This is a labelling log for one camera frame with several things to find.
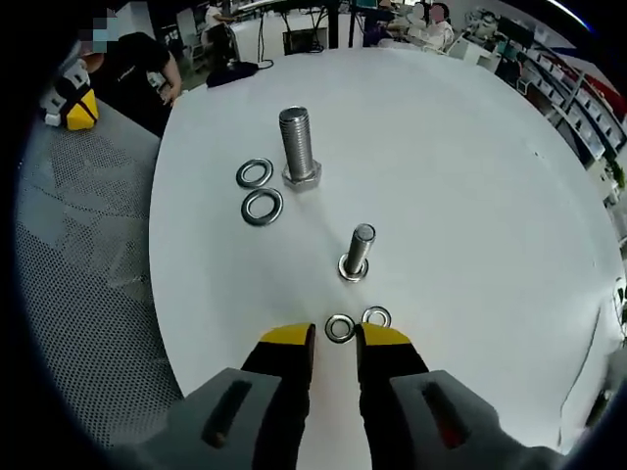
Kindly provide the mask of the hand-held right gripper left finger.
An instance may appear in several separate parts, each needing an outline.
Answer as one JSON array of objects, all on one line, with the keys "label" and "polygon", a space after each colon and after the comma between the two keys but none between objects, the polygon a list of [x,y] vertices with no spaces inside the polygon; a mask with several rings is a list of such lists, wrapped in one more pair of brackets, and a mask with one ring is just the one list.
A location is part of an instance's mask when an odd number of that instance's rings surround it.
[{"label": "hand-held right gripper left finger", "polygon": [[115,449],[118,469],[294,469],[310,411],[315,327],[274,328],[168,412],[153,437]]}]

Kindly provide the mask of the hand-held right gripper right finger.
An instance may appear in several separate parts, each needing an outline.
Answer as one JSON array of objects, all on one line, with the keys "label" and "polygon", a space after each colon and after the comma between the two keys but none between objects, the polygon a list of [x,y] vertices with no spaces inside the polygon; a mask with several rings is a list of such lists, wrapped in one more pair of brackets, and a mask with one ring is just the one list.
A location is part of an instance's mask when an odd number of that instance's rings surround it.
[{"label": "hand-held right gripper right finger", "polygon": [[375,469],[557,469],[563,457],[525,446],[496,409],[444,370],[431,371],[393,328],[356,329],[360,412]]}]

